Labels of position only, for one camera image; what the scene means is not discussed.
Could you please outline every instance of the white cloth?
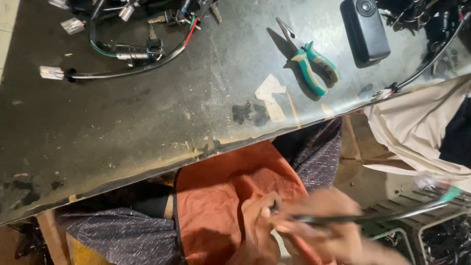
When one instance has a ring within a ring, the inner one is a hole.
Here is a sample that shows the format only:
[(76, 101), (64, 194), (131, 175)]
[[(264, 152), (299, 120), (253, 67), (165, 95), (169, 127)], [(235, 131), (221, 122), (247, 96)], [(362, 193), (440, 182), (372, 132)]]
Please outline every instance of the white cloth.
[(471, 75), (465, 75), (365, 108), (376, 140), (417, 171), (368, 167), (397, 174), (422, 172), (437, 178), (469, 179), (471, 170), (439, 159), (439, 149), (448, 123), (470, 92)]

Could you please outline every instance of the metal workbench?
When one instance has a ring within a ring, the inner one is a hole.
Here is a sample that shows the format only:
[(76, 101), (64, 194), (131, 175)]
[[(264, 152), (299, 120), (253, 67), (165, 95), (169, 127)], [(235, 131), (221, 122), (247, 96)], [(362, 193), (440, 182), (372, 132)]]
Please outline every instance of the metal workbench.
[[(103, 57), (85, 32), (60, 22), (72, 14), (47, 1), (20, 3), (0, 86), (0, 224), (87, 198), (324, 121), (368, 103), (413, 74), (426, 54), (424, 30), (386, 27), (392, 54), (357, 68), (340, 0), (220, 0), (222, 23), (202, 22), (185, 51), (156, 70), (107, 80), (41, 79), (39, 66), (101, 72), (126, 67)], [(322, 98), (307, 86), (275, 20), (289, 23), (340, 70)], [(97, 29), (98, 39), (145, 44), (149, 24), (136, 15)], [(154, 25), (165, 50), (187, 28)], [(471, 72), (461, 39), (411, 88)], [(255, 91), (273, 75), (286, 121), (272, 122)]]

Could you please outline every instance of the pliers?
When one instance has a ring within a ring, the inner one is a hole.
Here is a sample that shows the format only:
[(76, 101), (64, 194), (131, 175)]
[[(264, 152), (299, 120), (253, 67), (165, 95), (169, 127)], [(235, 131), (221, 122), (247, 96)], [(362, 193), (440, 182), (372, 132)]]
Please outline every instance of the pliers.
[(321, 97), (326, 95), (327, 89), (314, 78), (314, 72), (312, 71), (309, 60), (320, 65), (327, 72), (329, 79), (333, 84), (338, 83), (341, 80), (339, 70), (337, 70), (331, 61), (314, 50), (313, 41), (310, 43), (301, 41), (298, 39), (298, 35), (285, 22), (281, 21), (278, 17), (276, 18), (276, 21), (280, 24), (283, 34), (292, 49), (295, 51), (294, 57), (291, 61), (299, 62), (304, 78), (308, 82), (312, 91)]

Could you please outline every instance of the red wire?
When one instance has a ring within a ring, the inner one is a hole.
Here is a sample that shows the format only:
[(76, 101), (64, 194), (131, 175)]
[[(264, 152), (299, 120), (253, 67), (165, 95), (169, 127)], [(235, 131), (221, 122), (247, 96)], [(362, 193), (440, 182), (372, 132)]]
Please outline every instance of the red wire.
[(195, 26), (196, 26), (196, 22), (197, 22), (197, 21), (198, 21), (198, 18), (195, 17), (195, 22), (193, 23), (193, 26), (191, 27), (190, 35), (188, 35), (187, 41), (185, 42), (185, 44), (183, 44), (183, 47), (186, 47), (188, 41), (190, 40), (191, 34), (193, 34), (193, 30), (195, 29)]

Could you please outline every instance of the pliers handle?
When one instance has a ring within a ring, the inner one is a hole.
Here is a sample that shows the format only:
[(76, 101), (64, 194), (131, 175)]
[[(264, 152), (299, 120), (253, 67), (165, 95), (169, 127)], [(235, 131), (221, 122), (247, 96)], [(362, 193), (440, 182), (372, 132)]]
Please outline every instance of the pliers handle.
[(291, 59), (291, 61), (297, 61), (299, 63), (304, 78), (306, 79), (306, 82), (308, 83), (311, 90), (322, 97), (327, 94), (327, 89), (314, 78), (314, 72), (312, 71), (309, 60), (320, 65), (327, 72), (332, 83), (338, 83), (341, 80), (341, 75), (339, 70), (331, 61), (314, 50), (313, 45), (313, 41), (304, 45), (303, 49), (299, 49), (294, 54), (294, 57)]

